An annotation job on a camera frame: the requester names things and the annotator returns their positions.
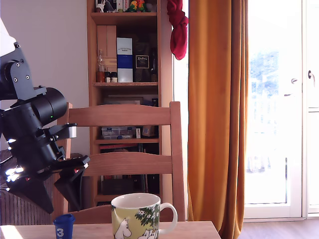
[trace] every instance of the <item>wooden table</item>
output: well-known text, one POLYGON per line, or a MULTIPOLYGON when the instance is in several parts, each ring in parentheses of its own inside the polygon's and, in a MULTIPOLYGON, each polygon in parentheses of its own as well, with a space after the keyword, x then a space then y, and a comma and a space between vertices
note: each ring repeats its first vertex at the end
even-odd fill
MULTIPOLYGON (((160 223, 167 228, 170 223, 160 223)), ((56 239, 54 225, 1 226, 1 239, 56 239)), ((73 239, 114 239, 111 224, 74 225, 73 239)), ((178 222, 175 230, 160 239, 220 239, 212 222, 178 222)))

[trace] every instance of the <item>wooden chair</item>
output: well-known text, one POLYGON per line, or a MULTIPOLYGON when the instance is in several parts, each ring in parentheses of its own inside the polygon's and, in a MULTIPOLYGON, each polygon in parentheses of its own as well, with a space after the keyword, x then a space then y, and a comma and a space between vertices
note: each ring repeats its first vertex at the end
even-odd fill
MULTIPOLYGON (((171 156, 141 152, 95 154, 90 156, 91 161, 84 176, 172 174, 173 205, 177 210, 178 220, 185 221, 179 102, 171 102, 169 108, 141 105, 103 105, 82 109, 72 109, 72 105, 68 103, 67 112, 64 117, 58 120, 58 124, 67 122, 77 123, 78 126, 170 125, 171 156)), ((62 140, 61 145, 64 146, 67 155, 69 155, 70 139, 62 140)), ((53 206, 55 211, 53 219, 67 212, 65 205, 65 199, 57 190, 54 190, 53 206)), ((161 213, 161 221, 169 221, 172 218, 172 213, 169 210, 166 212, 168 214, 161 213)), ((93 207, 72 214, 75 216, 77 224, 111 222, 110 205, 93 207)))

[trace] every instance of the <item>cartoon character print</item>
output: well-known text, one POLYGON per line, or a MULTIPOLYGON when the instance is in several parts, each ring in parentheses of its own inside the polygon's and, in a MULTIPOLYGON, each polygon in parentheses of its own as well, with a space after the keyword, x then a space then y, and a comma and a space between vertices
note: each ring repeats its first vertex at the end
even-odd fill
POLYGON ((138 239, 157 239, 159 231, 155 229, 145 230, 144 234, 141 235, 138 239))
POLYGON ((129 229, 129 220, 124 218, 124 220, 121 222, 118 230, 116 231, 114 235, 114 239, 124 239, 124 236, 127 238, 132 235, 132 232, 129 229))

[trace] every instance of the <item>shelf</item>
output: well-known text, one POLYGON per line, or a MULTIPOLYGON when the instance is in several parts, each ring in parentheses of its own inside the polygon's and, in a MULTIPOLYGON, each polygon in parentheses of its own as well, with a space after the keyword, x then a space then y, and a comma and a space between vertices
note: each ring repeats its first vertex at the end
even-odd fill
POLYGON ((93 86, 112 94, 158 94, 158 82, 93 83, 93 86))
POLYGON ((156 12, 92 12, 91 17, 97 25, 157 28, 156 12))
POLYGON ((98 202, 110 202, 110 201, 112 201, 114 198, 116 198, 118 196, 120 196, 120 195, 101 195, 101 194, 98 194, 98 195, 95 196, 94 201, 96 203, 98 203, 98 202))
POLYGON ((158 86, 158 82, 125 82, 125 83, 94 83, 95 87, 145 87, 158 86))
POLYGON ((117 143, 158 143, 158 138, 130 138, 130 139, 97 139, 95 144, 117 144, 117 143))

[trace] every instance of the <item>mug handle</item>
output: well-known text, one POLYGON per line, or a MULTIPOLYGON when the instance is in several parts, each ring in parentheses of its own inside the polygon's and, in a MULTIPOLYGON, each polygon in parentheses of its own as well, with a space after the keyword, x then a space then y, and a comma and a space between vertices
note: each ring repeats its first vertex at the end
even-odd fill
POLYGON ((170 208, 173 211, 173 221, 167 229, 159 229, 160 235, 164 235, 164 234, 172 232, 175 229, 177 224, 177 211, 175 207, 170 203, 163 203, 160 205, 160 211, 162 211, 164 208, 170 208))

